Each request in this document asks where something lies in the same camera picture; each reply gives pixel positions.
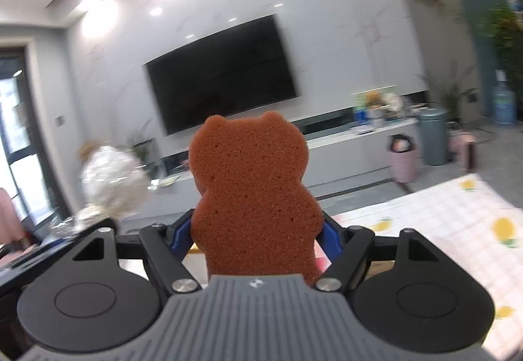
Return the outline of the white plastic bag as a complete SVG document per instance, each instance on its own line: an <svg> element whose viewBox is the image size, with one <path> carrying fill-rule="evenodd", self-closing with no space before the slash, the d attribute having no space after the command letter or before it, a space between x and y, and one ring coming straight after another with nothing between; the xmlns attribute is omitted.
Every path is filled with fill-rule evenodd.
<svg viewBox="0 0 523 361"><path fill-rule="evenodd" d="M81 171L85 209L104 218L132 216L149 195L150 184L132 151L109 145L92 150Z"/></svg>

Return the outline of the brown bear sponge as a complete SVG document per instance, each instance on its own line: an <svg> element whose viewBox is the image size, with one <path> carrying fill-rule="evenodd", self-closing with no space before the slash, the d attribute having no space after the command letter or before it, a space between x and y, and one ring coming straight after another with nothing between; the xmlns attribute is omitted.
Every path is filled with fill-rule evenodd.
<svg viewBox="0 0 523 361"><path fill-rule="evenodd" d="M209 276L299 274L314 283L324 219L302 183L308 162L303 134L275 111L205 121L192 139L189 166L201 195L191 236Z"/></svg>

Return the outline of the green potted plant left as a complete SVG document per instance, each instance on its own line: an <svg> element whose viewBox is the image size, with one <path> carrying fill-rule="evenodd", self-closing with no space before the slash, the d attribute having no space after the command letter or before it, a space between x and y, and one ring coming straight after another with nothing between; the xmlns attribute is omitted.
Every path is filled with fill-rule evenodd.
<svg viewBox="0 0 523 361"><path fill-rule="evenodd" d="M158 161L159 155L156 141L147 134L152 119L146 120L143 126L127 137L127 147L135 154L143 165L153 165Z"/></svg>

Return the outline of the pink waste bin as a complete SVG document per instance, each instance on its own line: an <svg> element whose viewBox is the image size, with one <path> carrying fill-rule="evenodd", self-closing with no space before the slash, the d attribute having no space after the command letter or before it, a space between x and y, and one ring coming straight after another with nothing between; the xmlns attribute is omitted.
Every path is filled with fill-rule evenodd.
<svg viewBox="0 0 523 361"><path fill-rule="evenodd" d="M392 175L396 182L407 184L417 179L417 146L412 137L396 134L388 146Z"/></svg>

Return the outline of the checkered lemon table cloth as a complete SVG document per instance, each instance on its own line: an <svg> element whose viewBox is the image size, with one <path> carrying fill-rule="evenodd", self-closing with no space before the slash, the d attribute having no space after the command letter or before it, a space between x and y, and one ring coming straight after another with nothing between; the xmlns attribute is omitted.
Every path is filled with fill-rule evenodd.
<svg viewBox="0 0 523 361"><path fill-rule="evenodd" d="M522 210L476 174L338 214L341 226L396 236L414 228L492 296L495 320L483 343L499 360L522 348Z"/></svg>

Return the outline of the dried yellow flower vase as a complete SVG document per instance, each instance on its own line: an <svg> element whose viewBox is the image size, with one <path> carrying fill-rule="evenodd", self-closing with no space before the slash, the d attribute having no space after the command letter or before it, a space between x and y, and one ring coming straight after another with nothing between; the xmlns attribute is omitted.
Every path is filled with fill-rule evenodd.
<svg viewBox="0 0 523 361"><path fill-rule="evenodd" d="M85 165L91 155L96 152L102 143L100 141L86 141L81 147L77 150L77 157L80 160L82 165Z"/></svg>

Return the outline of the small teddy bear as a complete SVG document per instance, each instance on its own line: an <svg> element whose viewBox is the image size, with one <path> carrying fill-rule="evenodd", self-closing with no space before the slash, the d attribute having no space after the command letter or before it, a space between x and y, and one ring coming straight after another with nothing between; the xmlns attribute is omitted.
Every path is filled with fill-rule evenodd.
<svg viewBox="0 0 523 361"><path fill-rule="evenodd" d="M379 90L367 91L364 94L365 111L369 120L381 120L383 118L383 99Z"/></svg>

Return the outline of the grey trash can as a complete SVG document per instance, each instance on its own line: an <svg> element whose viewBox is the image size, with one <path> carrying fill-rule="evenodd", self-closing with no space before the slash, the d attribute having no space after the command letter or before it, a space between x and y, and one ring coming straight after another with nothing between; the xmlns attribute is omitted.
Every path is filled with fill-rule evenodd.
<svg viewBox="0 0 523 361"><path fill-rule="evenodd" d="M442 108L428 108L421 110L417 119L424 162L445 165L448 161L447 112Z"/></svg>

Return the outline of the pink small bag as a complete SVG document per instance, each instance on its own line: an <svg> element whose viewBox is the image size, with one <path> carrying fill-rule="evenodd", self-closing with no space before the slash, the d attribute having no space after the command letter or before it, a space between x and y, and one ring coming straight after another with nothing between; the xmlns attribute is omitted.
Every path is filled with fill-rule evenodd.
<svg viewBox="0 0 523 361"><path fill-rule="evenodd" d="M470 132L463 130L456 121L448 122L447 130L450 158L465 172L475 172L478 166L476 138Z"/></svg>

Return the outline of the green floor plant right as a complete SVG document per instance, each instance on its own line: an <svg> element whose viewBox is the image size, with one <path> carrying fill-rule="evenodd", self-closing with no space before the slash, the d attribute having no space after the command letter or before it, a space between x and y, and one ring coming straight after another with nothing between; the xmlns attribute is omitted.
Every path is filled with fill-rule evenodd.
<svg viewBox="0 0 523 361"><path fill-rule="evenodd" d="M466 80L475 71L475 65L468 65L459 71L458 62L450 61L448 75L444 78L438 77L429 71L417 74L417 77L426 84L430 104L437 105L448 113L448 121L463 123L461 112L462 102L467 101L470 96L476 96L477 89L466 87Z"/></svg>

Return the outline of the blue water bottle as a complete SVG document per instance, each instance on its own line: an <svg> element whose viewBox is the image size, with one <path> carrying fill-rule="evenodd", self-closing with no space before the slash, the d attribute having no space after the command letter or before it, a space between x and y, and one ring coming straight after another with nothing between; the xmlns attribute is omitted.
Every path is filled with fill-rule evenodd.
<svg viewBox="0 0 523 361"><path fill-rule="evenodd" d="M497 85L494 90L494 113L498 125L512 126L516 122L516 99L510 90L505 71L496 70Z"/></svg>

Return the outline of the black wall television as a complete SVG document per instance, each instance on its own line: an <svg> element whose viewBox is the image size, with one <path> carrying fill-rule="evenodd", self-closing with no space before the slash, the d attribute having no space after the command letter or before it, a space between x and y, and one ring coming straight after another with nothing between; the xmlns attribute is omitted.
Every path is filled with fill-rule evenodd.
<svg viewBox="0 0 523 361"><path fill-rule="evenodd" d="M145 67L167 135L299 95L274 15L190 42Z"/></svg>

